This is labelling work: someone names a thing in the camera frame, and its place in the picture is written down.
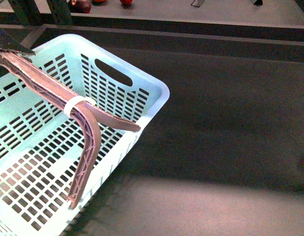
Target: red fruit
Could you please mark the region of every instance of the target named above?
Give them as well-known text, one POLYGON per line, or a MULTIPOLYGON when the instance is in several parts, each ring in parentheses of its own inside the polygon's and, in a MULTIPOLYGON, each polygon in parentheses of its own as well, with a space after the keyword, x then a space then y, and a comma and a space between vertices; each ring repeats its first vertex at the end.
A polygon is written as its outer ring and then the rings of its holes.
POLYGON ((89 13, 91 11, 91 0, 72 0, 72 7, 77 13, 89 13))
POLYGON ((130 6, 132 3, 132 0, 121 0, 121 3, 124 6, 130 6))

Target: basket handle hole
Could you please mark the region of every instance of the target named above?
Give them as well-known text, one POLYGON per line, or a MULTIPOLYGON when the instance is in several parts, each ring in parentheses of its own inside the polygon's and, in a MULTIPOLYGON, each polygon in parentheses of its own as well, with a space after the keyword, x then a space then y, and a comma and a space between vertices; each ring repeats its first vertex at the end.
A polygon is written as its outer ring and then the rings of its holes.
POLYGON ((98 69, 103 71, 106 75, 110 76, 117 82, 123 85, 127 85, 129 87, 133 85, 132 79, 130 77, 126 76, 125 74, 121 73, 110 65, 102 62, 101 60, 95 59, 95 65, 98 69))

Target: dark gray table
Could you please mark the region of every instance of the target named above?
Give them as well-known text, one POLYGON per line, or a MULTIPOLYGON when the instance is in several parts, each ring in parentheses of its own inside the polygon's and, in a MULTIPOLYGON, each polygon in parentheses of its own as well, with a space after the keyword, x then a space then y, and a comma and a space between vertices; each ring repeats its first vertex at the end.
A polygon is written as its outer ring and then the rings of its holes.
POLYGON ((304 235, 304 43, 55 26, 24 43, 64 33, 171 96, 63 236, 304 235))

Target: gray floor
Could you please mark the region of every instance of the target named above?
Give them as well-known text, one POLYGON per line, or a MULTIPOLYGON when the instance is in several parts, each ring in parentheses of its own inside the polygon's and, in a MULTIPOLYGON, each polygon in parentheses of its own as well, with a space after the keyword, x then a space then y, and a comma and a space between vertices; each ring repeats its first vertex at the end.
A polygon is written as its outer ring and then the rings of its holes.
MULTIPOLYGON (((35 0, 42 13, 50 13, 47 2, 35 0)), ((293 0, 264 0, 263 6, 254 6, 250 0, 206 0, 200 8, 191 6, 192 0, 134 0, 130 8, 119 0, 107 0, 93 6, 91 14, 103 17, 158 19, 234 25, 304 26, 304 13, 293 0)), ((0 11, 9 10, 7 0, 0 11)))
POLYGON ((304 64, 108 50, 171 97, 63 236, 304 236, 304 64))

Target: tomato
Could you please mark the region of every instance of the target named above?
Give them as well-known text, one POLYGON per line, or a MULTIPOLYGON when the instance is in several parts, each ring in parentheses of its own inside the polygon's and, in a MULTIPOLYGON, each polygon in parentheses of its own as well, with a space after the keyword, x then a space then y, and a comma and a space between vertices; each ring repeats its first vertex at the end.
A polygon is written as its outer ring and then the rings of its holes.
POLYGON ((121 0, 122 5, 129 6, 132 4, 132 0, 121 0))

